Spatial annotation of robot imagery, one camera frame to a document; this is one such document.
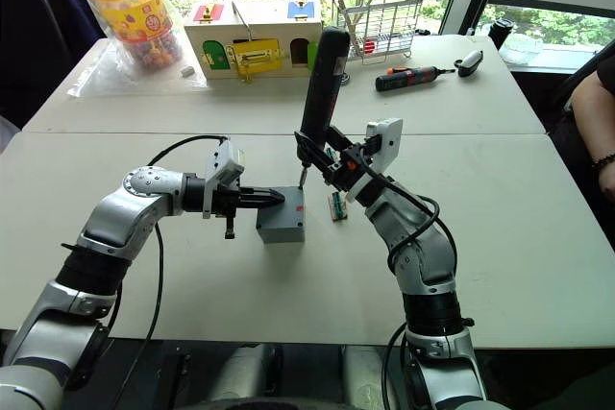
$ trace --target screwdriver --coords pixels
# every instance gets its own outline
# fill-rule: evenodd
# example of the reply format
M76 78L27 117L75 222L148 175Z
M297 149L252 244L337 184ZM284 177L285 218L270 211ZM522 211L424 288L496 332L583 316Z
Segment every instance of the screwdriver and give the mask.
M449 74L455 69L438 69L435 66L429 67L392 67L388 69L385 76L376 78L376 90L386 91L394 88L402 88L417 84L433 82L440 74Z

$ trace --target gray box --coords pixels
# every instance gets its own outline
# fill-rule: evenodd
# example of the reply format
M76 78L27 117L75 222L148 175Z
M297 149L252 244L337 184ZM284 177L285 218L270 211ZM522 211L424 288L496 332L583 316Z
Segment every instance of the gray box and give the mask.
M258 235L265 244L304 242L304 191L297 186L273 187L284 195L283 204L261 208L257 214Z

